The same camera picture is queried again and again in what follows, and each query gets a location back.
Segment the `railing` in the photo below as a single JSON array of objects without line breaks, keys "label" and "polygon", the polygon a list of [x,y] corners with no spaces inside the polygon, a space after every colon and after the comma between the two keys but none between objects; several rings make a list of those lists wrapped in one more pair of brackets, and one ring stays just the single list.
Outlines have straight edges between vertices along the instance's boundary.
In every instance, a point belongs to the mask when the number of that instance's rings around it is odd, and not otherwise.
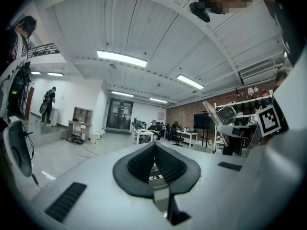
[{"label": "railing", "polygon": [[58,53],[59,53],[58,48],[55,46],[54,43],[52,43],[29,49],[28,58],[58,54]]}]

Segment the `desk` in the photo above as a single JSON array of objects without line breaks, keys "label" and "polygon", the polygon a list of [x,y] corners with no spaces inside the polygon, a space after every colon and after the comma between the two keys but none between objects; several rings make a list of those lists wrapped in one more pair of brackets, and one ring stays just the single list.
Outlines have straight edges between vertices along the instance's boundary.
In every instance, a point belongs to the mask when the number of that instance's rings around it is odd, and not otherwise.
[{"label": "desk", "polygon": [[137,139],[136,139],[136,144],[138,145],[139,144],[139,139],[140,139],[140,136],[151,136],[150,137],[150,142],[153,141],[153,138],[154,138],[154,134],[153,132],[150,132],[149,130],[146,130],[146,129],[138,129],[136,130],[135,127],[132,127],[132,136],[135,136],[135,134],[137,134]]},{"label": "desk", "polygon": [[198,140],[197,133],[189,133],[189,132],[184,132],[184,131],[179,131],[179,130],[177,130],[177,133],[190,136],[189,149],[191,149],[192,136],[196,136],[196,142]]},{"label": "desk", "polygon": [[[80,126],[80,131],[73,129],[73,125]],[[78,134],[80,138],[82,138],[82,134],[84,134],[84,141],[88,141],[89,135],[90,135],[90,128],[91,128],[91,124],[68,120],[67,136],[72,137],[72,134],[75,133],[75,134]]]}]

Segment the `shelf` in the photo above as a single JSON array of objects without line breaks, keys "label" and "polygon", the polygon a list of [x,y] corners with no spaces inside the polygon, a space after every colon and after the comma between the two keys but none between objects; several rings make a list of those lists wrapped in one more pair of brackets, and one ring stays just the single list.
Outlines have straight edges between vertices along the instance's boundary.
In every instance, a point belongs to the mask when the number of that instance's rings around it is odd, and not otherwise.
[{"label": "shelf", "polygon": [[244,118],[244,117],[252,117],[255,116],[256,114],[249,114],[249,115],[237,115],[236,118]]},{"label": "shelf", "polygon": [[264,97],[259,97],[259,98],[256,98],[256,99],[246,100],[246,101],[242,101],[242,102],[235,102],[235,103],[231,103],[231,104],[218,105],[217,107],[220,108],[220,107],[224,107],[224,106],[240,105],[242,103],[249,103],[249,102],[259,101],[259,100],[267,99],[267,98],[270,98],[270,97],[271,97],[270,95],[267,95],[267,96],[264,96]]}]

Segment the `white shelving unit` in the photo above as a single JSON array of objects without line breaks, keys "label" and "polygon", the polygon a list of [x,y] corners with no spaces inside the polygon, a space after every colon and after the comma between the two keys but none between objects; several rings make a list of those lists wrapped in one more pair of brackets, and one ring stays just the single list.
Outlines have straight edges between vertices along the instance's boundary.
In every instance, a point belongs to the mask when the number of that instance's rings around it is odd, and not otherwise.
[{"label": "white shelving unit", "polygon": [[[272,97],[273,95],[273,90],[270,90],[270,95],[267,95],[267,96],[264,96],[264,97],[259,97],[259,98],[256,98],[256,99],[251,99],[251,100],[246,100],[246,101],[242,101],[242,102],[235,102],[235,103],[229,103],[229,104],[225,104],[225,105],[216,105],[216,103],[214,103],[214,108],[216,109],[217,107],[218,108],[222,108],[224,106],[233,106],[233,105],[241,105],[243,103],[249,103],[249,102],[254,102],[254,101],[261,101],[262,99],[267,99],[267,98],[270,98]],[[256,114],[249,114],[249,115],[237,115],[236,118],[246,118],[246,117],[251,117],[251,116],[255,116]],[[215,126],[215,135],[214,135],[214,147],[213,147],[213,151],[215,151],[215,147],[216,147],[216,144],[219,143],[219,144],[223,144],[223,141],[217,141],[216,140],[216,135],[217,134],[217,131],[216,131],[216,126]]]}]

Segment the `doorway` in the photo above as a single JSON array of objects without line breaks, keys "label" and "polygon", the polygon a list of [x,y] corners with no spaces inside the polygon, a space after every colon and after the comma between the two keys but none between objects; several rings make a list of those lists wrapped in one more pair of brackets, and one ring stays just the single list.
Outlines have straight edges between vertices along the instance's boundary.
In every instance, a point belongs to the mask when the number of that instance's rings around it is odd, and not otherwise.
[{"label": "doorway", "polygon": [[133,102],[111,98],[106,126],[130,130],[132,108]]}]

